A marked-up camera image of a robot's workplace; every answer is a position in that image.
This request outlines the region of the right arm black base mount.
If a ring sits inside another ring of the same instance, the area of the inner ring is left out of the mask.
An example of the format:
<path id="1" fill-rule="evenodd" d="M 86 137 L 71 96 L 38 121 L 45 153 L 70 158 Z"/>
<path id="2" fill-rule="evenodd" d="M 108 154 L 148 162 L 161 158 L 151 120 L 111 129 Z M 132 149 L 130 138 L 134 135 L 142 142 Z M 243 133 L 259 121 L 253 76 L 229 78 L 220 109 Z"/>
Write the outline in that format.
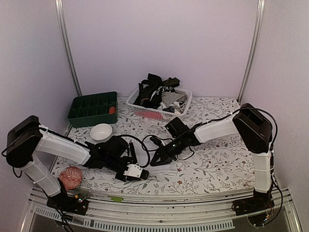
<path id="1" fill-rule="evenodd" d="M 254 190 L 252 197 L 233 201 L 231 209 L 237 216 L 240 216 L 267 210 L 274 207 L 274 205 L 271 191 L 262 193 Z"/>

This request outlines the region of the white underwear with black trim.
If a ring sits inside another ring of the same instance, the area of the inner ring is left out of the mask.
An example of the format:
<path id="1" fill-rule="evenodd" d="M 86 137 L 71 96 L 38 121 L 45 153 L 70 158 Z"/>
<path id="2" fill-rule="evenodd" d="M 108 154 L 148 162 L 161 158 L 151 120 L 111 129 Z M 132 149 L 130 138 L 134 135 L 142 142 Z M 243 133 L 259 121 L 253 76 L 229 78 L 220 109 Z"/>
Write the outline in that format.
<path id="1" fill-rule="evenodd" d="M 136 152 L 136 157 L 138 164 L 140 166 L 145 166 L 148 162 L 148 156 L 146 151 L 138 149 Z M 160 165 L 160 166 L 151 166 L 150 164 L 147 167 L 144 167 L 150 174 L 156 175 L 168 175 L 168 176 L 176 176 L 177 175 L 177 166 L 173 161 L 170 164 Z"/>

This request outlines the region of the right robot arm white sleeves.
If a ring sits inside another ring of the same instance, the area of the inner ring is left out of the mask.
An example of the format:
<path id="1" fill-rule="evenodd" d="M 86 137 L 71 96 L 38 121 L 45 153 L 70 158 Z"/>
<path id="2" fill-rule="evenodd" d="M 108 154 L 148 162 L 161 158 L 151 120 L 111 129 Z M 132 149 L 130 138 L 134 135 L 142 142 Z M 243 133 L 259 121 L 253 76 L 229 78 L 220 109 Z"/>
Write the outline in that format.
<path id="1" fill-rule="evenodd" d="M 278 124 L 272 114 L 246 103 L 219 119 L 198 123 L 191 130 L 199 143 L 238 134 L 253 157 L 254 191 L 267 194 L 273 186 L 274 143 Z"/>

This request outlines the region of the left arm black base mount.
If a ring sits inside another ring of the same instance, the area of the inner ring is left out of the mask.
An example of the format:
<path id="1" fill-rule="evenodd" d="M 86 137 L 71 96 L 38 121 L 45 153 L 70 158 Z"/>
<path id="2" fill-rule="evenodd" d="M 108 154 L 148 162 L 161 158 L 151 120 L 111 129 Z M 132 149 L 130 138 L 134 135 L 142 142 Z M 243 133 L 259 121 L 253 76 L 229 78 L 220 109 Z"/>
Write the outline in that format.
<path id="1" fill-rule="evenodd" d="M 79 193 L 69 196 L 63 185 L 60 186 L 60 193 L 55 196 L 47 195 L 47 206 L 61 212 L 68 212 L 85 216 L 88 210 L 89 201 L 87 196 Z"/>

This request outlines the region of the robot arm white sleeves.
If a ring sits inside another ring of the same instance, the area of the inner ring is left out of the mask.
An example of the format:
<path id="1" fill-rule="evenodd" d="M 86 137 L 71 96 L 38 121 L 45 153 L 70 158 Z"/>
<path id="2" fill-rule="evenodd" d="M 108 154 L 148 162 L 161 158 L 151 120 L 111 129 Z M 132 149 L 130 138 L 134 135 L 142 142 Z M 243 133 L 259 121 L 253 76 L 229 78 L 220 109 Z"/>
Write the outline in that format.
<path id="1" fill-rule="evenodd" d="M 274 143 L 278 124 L 272 114 L 246 103 L 219 119 L 198 123 L 191 130 L 199 143 L 238 134 L 253 157 L 254 191 L 267 194 L 273 186 Z"/>
<path id="2" fill-rule="evenodd" d="M 50 197 L 61 193 L 60 181 L 39 160 L 38 153 L 66 158 L 79 165 L 85 165 L 92 158 L 87 146 L 49 130 L 37 116 L 29 116 L 12 128 L 6 141 L 2 154 L 7 163 L 27 174 Z"/>

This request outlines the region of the left robot arm white sleeves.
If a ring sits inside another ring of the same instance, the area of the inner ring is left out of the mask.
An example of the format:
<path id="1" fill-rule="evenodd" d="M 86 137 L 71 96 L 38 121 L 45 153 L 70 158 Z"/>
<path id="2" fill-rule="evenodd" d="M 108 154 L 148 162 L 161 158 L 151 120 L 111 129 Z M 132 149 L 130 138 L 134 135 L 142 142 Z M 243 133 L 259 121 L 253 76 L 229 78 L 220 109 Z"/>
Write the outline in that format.
<path id="1" fill-rule="evenodd" d="M 60 181 L 39 160 L 38 153 L 66 158 L 79 165 L 85 165 L 92 158 L 87 146 L 49 130 L 37 116 L 29 116 L 12 128 L 6 141 L 2 154 L 7 163 L 27 174 L 50 197 L 61 193 Z"/>

